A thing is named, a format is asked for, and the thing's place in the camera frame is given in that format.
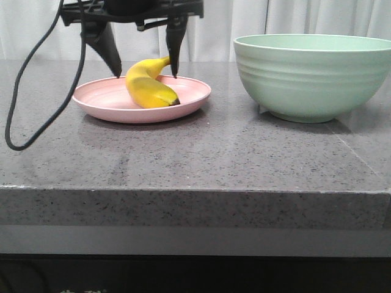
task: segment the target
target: cable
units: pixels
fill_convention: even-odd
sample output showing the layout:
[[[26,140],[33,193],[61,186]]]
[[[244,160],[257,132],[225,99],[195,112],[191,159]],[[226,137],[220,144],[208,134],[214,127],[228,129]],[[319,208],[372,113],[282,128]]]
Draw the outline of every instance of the cable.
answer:
[[[26,148],[28,148],[29,146],[31,146],[35,142],[35,140],[45,131],[45,129],[49,127],[49,125],[62,113],[62,111],[64,111],[64,109],[69,104],[69,102],[72,98],[73,92],[75,91],[75,88],[77,87],[78,82],[80,80],[80,76],[81,76],[82,69],[84,66],[84,61],[86,59],[86,22],[85,22],[84,7],[83,7],[82,0],[78,0],[79,9],[80,9],[80,21],[81,21],[81,54],[80,54],[79,66],[76,71],[76,75],[75,75],[73,83],[70,87],[70,90],[69,90],[64,102],[57,109],[57,111],[55,111],[55,113],[49,117],[49,119],[31,136],[31,138],[24,145],[16,146],[12,143],[11,138],[10,138],[10,129],[11,129],[13,112],[14,112],[15,106],[16,106],[16,99],[18,96],[20,79],[21,79],[23,72],[26,69],[28,63],[30,62],[32,56],[39,49],[39,47],[42,45],[42,43],[49,37],[49,35],[52,33],[54,27],[56,26],[56,24],[60,18],[60,13],[61,13],[63,3],[64,3],[64,0],[60,0],[59,8],[57,10],[56,16],[54,17],[52,24],[50,25],[50,28],[48,29],[46,34],[38,41],[38,43],[33,47],[31,52],[27,56],[26,60],[23,62],[22,66],[19,70],[19,73],[15,79],[15,86],[13,88],[11,105],[10,105],[10,109],[9,109],[9,113],[8,113],[8,117],[7,117],[7,122],[5,124],[5,142],[7,143],[7,145],[11,149],[13,149],[15,151],[23,151]]]

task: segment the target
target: robotic arm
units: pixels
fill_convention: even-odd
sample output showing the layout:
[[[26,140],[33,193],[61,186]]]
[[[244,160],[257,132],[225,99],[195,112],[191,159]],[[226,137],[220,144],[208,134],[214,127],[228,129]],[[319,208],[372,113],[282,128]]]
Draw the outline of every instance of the robotic arm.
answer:
[[[117,77],[121,75],[121,59],[115,45],[110,22],[135,23],[138,31],[166,25],[166,43],[171,72],[178,73],[179,52],[186,32],[188,16],[203,18],[203,0],[88,0],[83,1],[86,43],[106,62]],[[66,26],[81,21],[78,3],[65,4],[61,17]],[[145,23],[145,20],[164,18]]]

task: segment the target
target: bowl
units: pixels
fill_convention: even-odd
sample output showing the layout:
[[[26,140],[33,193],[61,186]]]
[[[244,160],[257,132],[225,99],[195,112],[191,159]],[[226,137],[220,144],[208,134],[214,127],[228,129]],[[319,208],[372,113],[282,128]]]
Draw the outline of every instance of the bowl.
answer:
[[[289,121],[325,122],[359,107],[391,69],[391,41],[378,38],[270,34],[233,42],[247,93]]]

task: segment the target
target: bowl rim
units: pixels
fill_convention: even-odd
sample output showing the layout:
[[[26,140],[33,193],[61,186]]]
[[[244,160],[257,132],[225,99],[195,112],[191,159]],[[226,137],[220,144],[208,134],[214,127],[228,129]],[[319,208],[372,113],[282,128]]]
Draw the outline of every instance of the bowl rim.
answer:
[[[272,46],[260,46],[260,45],[250,45],[243,42],[240,42],[239,39],[247,37],[261,37],[261,36],[273,36],[273,35],[309,35],[309,36],[322,36],[322,37],[344,37],[344,38],[361,38],[365,40],[376,40],[382,41],[384,43],[389,43],[390,47],[386,49],[363,49],[363,50],[321,50],[321,49],[295,49],[295,48],[284,48],[284,47],[272,47]],[[357,35],[338,35],[338,34],[255,34],[255,35],[242,35],[233,39],[234,44],[251,47],[251,48],[263,48],[263,49],[273,49],[280,51],[296,51],[296,52],[329,52],[329,53],[354,53],[354,52],[383,52],[391,51],[391,40],[386,40],[383,38],[372,38],[372,37],[361,37]]]

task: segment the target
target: pink plate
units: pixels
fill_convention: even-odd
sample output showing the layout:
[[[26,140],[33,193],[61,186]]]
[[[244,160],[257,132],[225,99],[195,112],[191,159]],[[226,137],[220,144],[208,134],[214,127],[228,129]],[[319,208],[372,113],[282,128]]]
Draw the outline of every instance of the pink plate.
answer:
[[[106,78],[80,85],[73,100],[89,115],[120,123],[154,123],[186,116],[198,110],[211,92],[209,85],[192,78],[161,75],[160,82],[171,87],[181,104],[144,109],[135,104],[125,86],[125,77]]]

